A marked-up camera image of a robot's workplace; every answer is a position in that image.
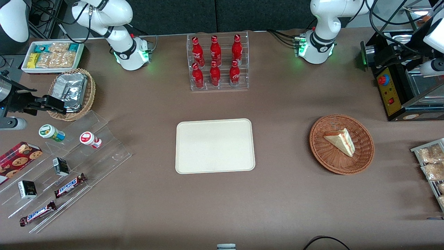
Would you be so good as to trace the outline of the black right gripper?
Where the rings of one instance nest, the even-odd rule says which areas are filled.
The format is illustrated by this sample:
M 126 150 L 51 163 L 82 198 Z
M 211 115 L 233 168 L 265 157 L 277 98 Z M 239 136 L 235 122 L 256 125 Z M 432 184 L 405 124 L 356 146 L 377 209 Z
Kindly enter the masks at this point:
M 36 91 L 36 89 L 25 87 L 8 78 L 1 78 L 1 116 L 7 116 L 9 112 L 36 116 L 38 111 L 66 114 L 65 103 L 62 100 L 51 95 L 36 98 L 32 95 L 32 92 Z M 38 106 L 29 107 L 28 105 L 34 101 Z

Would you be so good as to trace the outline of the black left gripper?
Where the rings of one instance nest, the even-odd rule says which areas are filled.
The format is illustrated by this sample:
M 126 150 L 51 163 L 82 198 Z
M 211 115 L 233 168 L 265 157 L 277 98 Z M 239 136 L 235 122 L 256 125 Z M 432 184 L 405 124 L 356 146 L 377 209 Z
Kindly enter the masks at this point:
M 413 70 L 423 64 L 423 57 L 425 54 L 424 42 L 408 42 L 401 46 L 401 58 L 400 50 L 398 46 L 389 44 L 387 46 L 379 46 L 375 49 L 374 57 L 376 59 L 376 68 L 384 68 L 395 64 L 403 64 L 406 70 Z

